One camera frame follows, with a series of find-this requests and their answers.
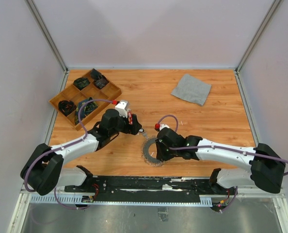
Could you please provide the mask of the metal disc keyring holder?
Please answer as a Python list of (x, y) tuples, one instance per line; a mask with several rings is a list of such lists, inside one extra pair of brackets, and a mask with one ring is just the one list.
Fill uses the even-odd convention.
[(141, 149), (142, 149), (142, 158), (144, 159), (144, 161), (150, 165), (150, 166), (154, 166), (154, 167), (161, 167), (164, 165), (164, 162), (158, 160), (157, 158), (153, 157), (151, 155), (151, 153), (149, 152), (149, 148), (152, 145), (156, 145), (156, 137), (150, 137), (148, 139), (146, 139), (142, 145), (141, 145)]

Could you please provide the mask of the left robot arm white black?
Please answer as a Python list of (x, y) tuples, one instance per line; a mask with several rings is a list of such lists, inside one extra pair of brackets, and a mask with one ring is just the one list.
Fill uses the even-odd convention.
[(76, 186), (87, 192), (93, 186), (83, 168), (63, 168), (76, 158), (98, 151), (113, 141), (120, 133), (137, 135), (142, 129), (137, 116), (131, 118), (119, 115), (115, 109), (108, 109), (91, 130), (72, 141), (56, 146), (45, 143), (38, 145), (24, 165), (20, 176), (29, 192), (44, 196), (59, 186)]

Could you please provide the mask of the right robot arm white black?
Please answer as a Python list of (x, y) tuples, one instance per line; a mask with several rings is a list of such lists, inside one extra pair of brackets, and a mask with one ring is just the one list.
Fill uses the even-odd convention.
[(235, 166), (234, 169), (214, 169), (208, 183), (213, 194), (220, 194), (226, 188), (235, 186), (256, 186), (273, 194), (281, 190), (286, 163), (267, 144), (237, 147), (200, 136), (183, 137), (170, 128), (163, 128), (157, 135), (156, 147), (157, 159), (162, 162), (181, 157)]

